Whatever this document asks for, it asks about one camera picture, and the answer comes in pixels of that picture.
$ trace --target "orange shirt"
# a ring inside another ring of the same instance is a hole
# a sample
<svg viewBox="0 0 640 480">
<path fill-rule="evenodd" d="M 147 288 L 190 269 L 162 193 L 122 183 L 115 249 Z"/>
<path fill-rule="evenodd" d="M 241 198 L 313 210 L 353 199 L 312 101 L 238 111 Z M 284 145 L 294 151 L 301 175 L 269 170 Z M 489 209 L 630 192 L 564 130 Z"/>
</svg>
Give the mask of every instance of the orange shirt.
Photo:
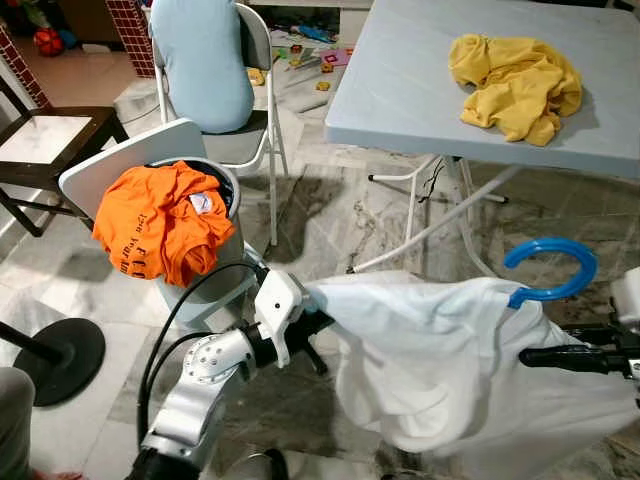
<svg viewBox="0 0 640 480">
<path fill-rule="evenodd" d="M 93 238 L 122 273 L 186 287 L 216 264 L 216 249 L 233 233 L 218 180 L 184 161 L 134 167 L 105 192 Z"/>
</svg>

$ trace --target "blue hanger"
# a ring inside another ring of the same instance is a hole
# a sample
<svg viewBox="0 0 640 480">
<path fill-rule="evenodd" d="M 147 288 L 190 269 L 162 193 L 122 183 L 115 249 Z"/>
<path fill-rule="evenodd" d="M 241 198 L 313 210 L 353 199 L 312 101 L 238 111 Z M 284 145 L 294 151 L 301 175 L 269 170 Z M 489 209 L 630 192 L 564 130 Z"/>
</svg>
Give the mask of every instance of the blue hanger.
<svg viewBox="0 0 640 480">
<path fill-rule="evenodd" d="M 515 268 L 525 258 L 542 252 L 567 253 L 577 258 L 582 268 L 569 282 L 556 288 L 519 288 L 509 299 L 511 308 L 520 308 L 520 305 L 525 300 L 545 302 L 580 293 L 591 283 L 598 270 L 598 260 L 593 252 L 583 244 L 566 238 L 540 238 L 518 245 L 507 254 L 504 259 L 504 266 Z"/>
</svg>

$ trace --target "yellow cloth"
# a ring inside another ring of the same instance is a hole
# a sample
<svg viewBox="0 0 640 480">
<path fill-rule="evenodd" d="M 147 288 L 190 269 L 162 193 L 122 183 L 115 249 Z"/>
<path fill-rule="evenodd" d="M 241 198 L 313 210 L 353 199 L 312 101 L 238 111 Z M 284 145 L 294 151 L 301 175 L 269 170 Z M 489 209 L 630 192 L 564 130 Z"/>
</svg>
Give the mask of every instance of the yellow cloth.
<svg viewBox="0 0 640 480">
<path fill-rule="evenodd" d="M 463 35 L 453 42 L 449 70 L 456 82 L 478 87 L 460 119 L 496 125 L 509 142 L 546 145 L 562 127 L 558 115 L 575 113 L 582 101 L 580 74 L 535 38 Z"/>
</svg>

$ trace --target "red ball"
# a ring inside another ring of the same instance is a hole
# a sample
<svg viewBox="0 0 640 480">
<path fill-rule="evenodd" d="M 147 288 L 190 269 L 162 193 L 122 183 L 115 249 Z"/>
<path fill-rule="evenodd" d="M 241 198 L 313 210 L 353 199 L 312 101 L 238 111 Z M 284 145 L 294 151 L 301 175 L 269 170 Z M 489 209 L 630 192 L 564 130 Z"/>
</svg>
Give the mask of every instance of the red ball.
<svg viewBox="0 0 640 480">
<path fill-rule="evenodd" d="M 40 55 L 55 57 L 64 51 L 64 42 L 53 28 L 39 28 L 33 36 Z"/>
</svg>

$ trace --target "black stand base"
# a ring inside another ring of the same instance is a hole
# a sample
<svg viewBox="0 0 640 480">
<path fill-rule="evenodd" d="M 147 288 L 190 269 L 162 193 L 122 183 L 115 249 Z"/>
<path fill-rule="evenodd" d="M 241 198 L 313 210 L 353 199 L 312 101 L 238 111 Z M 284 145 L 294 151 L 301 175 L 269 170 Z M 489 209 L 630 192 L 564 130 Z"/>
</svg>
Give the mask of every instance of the black stand base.
<svg viewBox="0 0 640 480">
<path fill-rule="evenodd" d="M 23 349 L 13 364 L 31 377 L 36 387 L 36 407 L 73 397 L 100 370 L 105 351 L 104 335 L 89 320 L 60 320 L 42 329 L 33 340 L 62 353 L 61 361 L 51 363 Z"/>
</svg>

